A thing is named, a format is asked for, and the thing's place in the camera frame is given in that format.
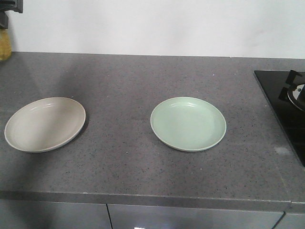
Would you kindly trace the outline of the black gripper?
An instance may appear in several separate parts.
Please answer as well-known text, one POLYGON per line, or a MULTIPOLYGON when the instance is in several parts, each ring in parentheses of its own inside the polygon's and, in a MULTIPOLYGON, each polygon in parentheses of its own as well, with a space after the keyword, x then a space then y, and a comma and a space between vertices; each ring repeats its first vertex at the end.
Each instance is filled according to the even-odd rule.
POLYGON ((0 28, 1 29, 7 29, 9 23, 9 18, 4 11, 0 11, 0 28))

